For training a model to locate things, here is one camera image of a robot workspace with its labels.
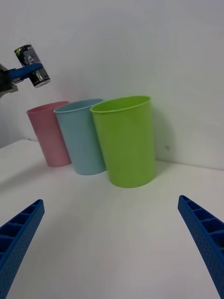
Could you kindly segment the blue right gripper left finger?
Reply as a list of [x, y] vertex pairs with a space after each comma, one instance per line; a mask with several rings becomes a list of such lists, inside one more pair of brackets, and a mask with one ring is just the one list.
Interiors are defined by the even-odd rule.
[[5, 299], [44, 215], [42, 199], [0, 227], [0, 298]]

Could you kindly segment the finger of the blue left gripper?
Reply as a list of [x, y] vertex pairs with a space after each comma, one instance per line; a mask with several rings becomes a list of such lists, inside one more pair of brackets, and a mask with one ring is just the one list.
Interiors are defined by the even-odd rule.
[[29, 64], [19, 69], [10, 69], [7, 74], [11, 81], [23, 81], [27, 79], [31, 73], [40, 70], [43, 67], [41, 63]]

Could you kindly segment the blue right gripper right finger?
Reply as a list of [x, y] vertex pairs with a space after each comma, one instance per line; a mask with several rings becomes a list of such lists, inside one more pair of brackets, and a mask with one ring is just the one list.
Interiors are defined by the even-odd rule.
[[184, 195], [180, 212], [220, 298], [224, 298], [224, 223]]

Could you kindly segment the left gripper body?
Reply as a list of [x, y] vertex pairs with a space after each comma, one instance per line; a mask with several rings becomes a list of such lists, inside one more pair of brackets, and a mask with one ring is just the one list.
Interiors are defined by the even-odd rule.
[[17, 85], [11, 82], [8, 69], [0, 64], [0, 98], [9, 93], [17, 92]]

